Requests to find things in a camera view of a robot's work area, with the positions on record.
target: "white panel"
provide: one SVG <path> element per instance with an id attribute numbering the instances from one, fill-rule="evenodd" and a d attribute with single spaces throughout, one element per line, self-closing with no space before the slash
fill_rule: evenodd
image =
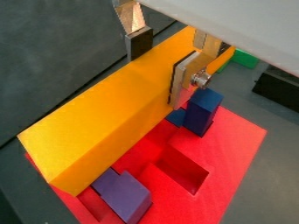
<path id="1" fill-rule="evenodd" d="M 297 0 L 137 0 L 299 76 Z"/>

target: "blue block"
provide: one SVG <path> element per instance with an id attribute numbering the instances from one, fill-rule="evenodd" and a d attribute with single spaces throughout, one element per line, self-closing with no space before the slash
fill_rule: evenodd
<path id="1" fill-rule="evenodd" d="M 96 192 L 101 195 L 106 188 L 114 183 L 118 178 L 117 173 L 112 168 L 108 168 L 105 172 L 98 176 L 94 182 L 90 184 Z"/>
<path id="2" fill-rule="evenodd" d="M 126 171 L 102 192 L 101 199 L 128 224 L 136 224 L 140 221 L 152 205 L 149 191 Z"/>
<path id="3" fill-rule="evenodd" d="M 221 100 L 223 95 L 208 88 L 197 88 L 189 99 L 182 126 L 200 137 L 212 124 Z"/>
<path id="4" fill-rule="evenodd" d="M 165 120 L 180 128 L 182 126 L 184 115 L 185 115 L 184 109 L 178 108 L 165 117 Z"/>

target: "gray floor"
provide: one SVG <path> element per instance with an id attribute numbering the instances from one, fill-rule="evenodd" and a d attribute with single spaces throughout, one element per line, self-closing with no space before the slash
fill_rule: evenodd
<path id="1" fill-rule="evenodd" d="M 228 224 L 292 224 L 299 220 L 299 114 L 251 92 L 265 66 L 260 62 L 249 70 L 229 63 L 209 85 L 224 94 L 221 105 L 267 130 L 221 220 Z"/>
<path id="2" fill-rule="evenodd" d="M 80 91 L 97 83 L 125 63 L 122 59 Z M 299 220 L 299 147 L 296 142 L 299 115 L 251 92 L 255 80 L 265 67 L 267 64 L 261 62 L 255 70 L 249 70 L 229 63 L 223 73 L 215 75 L 209 85 L 224 95 L 221 105 L 267 129 L 265 141 L 221 220 L 221 223 L 228 224 L 292 224 Z M 24 148 L 16 139 L 0 150 L 0 189 L 24 223 L 44 223 L 45 221 L 76 223 L 44 180 L 24 159 Z"/>
<path id="3" fill-rule="evenodd" d="M 153 33 L 173 22 L 142 11 Z M 125 54 L 110 0 L 0 0 L 0 146 Z"/>

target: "red foam tray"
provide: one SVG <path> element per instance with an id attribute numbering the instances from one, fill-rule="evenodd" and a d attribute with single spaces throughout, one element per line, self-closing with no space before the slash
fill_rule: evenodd
<path id="1" fill-rule="evenodd" d="M 162 120 L 113 164 L 150 191 L 140 223 L 219 223 L 265 133 L 223 107 L 204 137 Z M 80 223 L 122 223 L 90 188 L 77 198 L 52 189 Z"/>

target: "square hole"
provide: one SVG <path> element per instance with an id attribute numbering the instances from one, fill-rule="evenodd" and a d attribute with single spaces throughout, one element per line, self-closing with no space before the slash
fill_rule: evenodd
<path id="1" fill-rule="evenodd" d="M 196 194 L 208 171 L 170 146 L 164 150 L 154 165 L 192 195 Z"/>

